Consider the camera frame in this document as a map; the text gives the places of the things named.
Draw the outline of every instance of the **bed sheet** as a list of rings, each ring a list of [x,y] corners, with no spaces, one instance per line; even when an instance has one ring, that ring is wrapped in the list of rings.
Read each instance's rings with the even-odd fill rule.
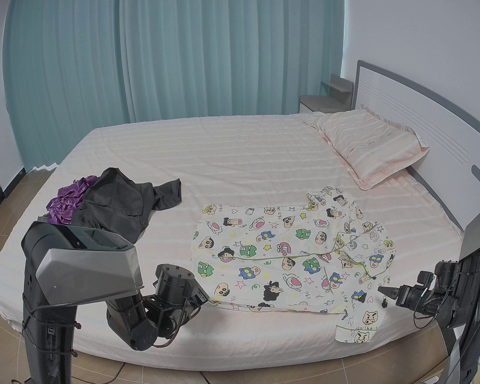
[[[210,202],[242,206],[303,205],[308,190],[333,185],[353,195],[366,217],[382,221],[397,246],[392,286],[414,284],[459,255],[461,239],[440,205],[405,170],[361,191],[305,115],[161,120],[99,128],[65,158],[18,221],[0,253],[0,313],[21,328],[24,255],[20,241],[57,189],[118,167],[137,183],[180,178],[183,202],[154,212],[136,243],[145,288],[155,268],[190,268],[192,235]],[[168,348],[131,350],[108,327],[105,303],[80,306],[74,348],[109,359],[181,370],[235,370],[341,358],[367,352],[416,329],[412,312],[390,303],[372,342],[334,340],[338,315],[239,312],[205,305]]]

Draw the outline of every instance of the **white wall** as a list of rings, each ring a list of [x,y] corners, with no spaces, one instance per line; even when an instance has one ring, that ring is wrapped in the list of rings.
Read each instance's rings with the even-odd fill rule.
[[[345,78],[365,60],[480,120],[480,0],[346,0],[345,13]]]
[[[5,27],[9,3],[10,0],[0,0],[0,187],[2,187],[3,190],[5,190],[17,173],[23,168],[5,104],[5,89],[3,87],[3,74],[1,71],[3,29]]]

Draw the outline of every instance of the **purple cloth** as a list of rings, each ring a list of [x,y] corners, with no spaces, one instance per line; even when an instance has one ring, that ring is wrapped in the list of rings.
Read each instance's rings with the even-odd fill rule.
[[[47,205],[48,222],[70,225],[72,213],[78,208],[88,188],[96,183],[97,176],[82,177],[76,183],[59,189],[58,196]]]

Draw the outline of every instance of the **headboard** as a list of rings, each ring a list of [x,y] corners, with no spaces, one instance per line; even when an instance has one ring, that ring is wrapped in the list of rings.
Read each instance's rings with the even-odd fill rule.
[[[353,108],[416,131],[430,146],[408,171],[464,229],[480,213],[480,121],[439,94],[391,71],[357,64]]]

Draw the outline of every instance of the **tile floor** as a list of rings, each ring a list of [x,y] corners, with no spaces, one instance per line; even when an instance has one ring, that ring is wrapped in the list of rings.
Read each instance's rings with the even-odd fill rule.
[[[12,228],[51,172],[27,174],[11,195],[0,204],[0,249]],[[447,357],[438,326],[393,341],[372,352],[344,359],[287,367],[230,372],[189,372],[126,364],[114,383],[145,384],[410,384],[435,374]],[[113,378],[121,363],[79,353],[73,359],[73,376],[95,383]],[[29,377],[25,344],[19,333],[0,317],[0,384]]]

